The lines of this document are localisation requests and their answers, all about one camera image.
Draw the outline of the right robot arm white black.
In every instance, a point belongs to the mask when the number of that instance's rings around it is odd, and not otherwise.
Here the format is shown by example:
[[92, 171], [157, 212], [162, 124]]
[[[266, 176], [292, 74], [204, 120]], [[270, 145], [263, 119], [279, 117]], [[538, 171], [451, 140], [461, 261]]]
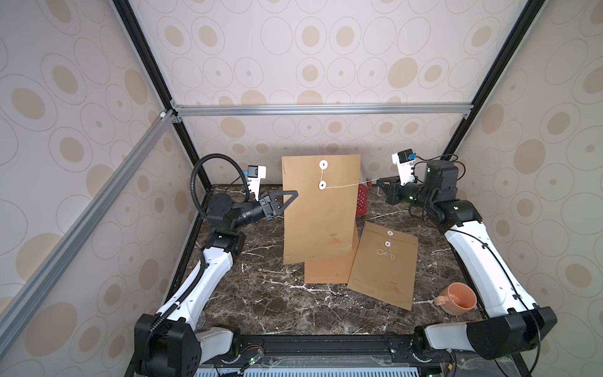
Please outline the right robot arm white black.
[[474, 352], [486, 360], [541, 352], [557, 316], [551, 308], [540, 306], [511, 273], [476, 207], [457, 198], [459, 170], [454, 162], [427, 160], [419, 181], [414, 152], [395, 153], [392, 160], [398, 175], [377, 181], [386, 202], [418, 207], [435, 224], [458, 255], [487, 315], [479, 321], [417, 327], [411, 344], [416, 358], [428, 358], [438, 350]]

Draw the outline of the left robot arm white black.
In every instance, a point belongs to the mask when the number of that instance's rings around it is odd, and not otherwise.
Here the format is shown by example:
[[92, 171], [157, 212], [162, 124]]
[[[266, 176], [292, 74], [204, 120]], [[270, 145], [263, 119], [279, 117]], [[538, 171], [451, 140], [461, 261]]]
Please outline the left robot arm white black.
[[295, 191], [273, 191], [258, 200], [237, 203], [227, 193], [208, 201], [210, 235], [200, 261], [176, 293], [156, 314], [142, 315], [134, 327], [133, 368], [144, 376], [194, 376], [216, 357], [236, 361], [241, 354], [239, 330], [213, 327], [196, 333], [204, 308], [243, 250], [241, 229], [281, 216], [298, 197]]

